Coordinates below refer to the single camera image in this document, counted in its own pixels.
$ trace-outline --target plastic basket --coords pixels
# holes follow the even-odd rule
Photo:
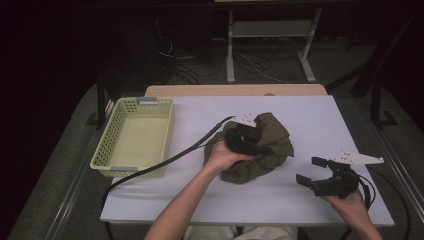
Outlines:
[[[168,157],[174,124],[171,98],[121,98],[90,162],[105,177],[125,177]],[[165,167],[142,177],[163,177]]]

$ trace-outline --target basket handle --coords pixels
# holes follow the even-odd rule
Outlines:
[[[119,166],[112,166],[110,167],[111,171],[126,171],[126,172],[137,172],[137,167],[119,167]]]
[[[136,101],[138,105],[158,105],[157,97],[138,97]]]

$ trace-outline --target dark green cloth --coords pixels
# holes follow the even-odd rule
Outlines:
[[[289,132],[286,128],[272,115],[267,112],[258,115],[255,118],[256,126],[262,130],[262,137],[256,144],[259,147],[268,147],[272,150],[269,154],[258,154],[251,161],[240,161],[235,163],[230,169],[221,173],[221,179],[226,182],[236,184],[247,183],[259,176],[272,172],[277,166],[281,166],[287,159],[287,156],[294,156],[293,145],[289,139]],[[235,128],[237,123],[228,122],[222,131],[217,132],[215,136],[208,142],[214,142],[223,139],[225,133],[230,128]],[[213,145],[209,144],[205,147],[205,161],[207,162],[212,152]]]

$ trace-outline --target table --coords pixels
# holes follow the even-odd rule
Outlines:
[[[266,93],[286,96],[263,96]],[[310,164],[312,156],[331,159],[341,148],[357,151],[334,99],[325,95],[322,86],[152,86],[146,94],[175,96],[175,123],[169,156],[200,139],[229,114],[239,115],[249,111],[257,115],[271,111],[291,134],[295,157],[289,157],[273,172],[243,185],[214,179],[191,224],[344,224],[328,203],[295,181],[296,173],[313,180],[331,176],[329,169]],[[197,173],[202,162],[203,152],[196,150],[168,165],[164,178],[133,179],[118,186],[109,194],[101,219],[111,223],[151,223]],[[364,166],[356,165],[353,169],[372,182]],[[370,216],[377,226],[394,224],[378,191]]]

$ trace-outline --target person's right hand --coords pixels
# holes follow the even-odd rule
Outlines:
[[[331,206],[361,239],[383,239],[368,215],[359,189],[344,199],[339,199],[338,196],[322,198],[331,203]]]
[[[230,168],[237,161],[250,161],[253,159],[254,156],[232,152],[228,149],[225,141],[222,140],[215,143],[212,153],[203,168],[212,169],[216,174],[219,174],[221,171]]]

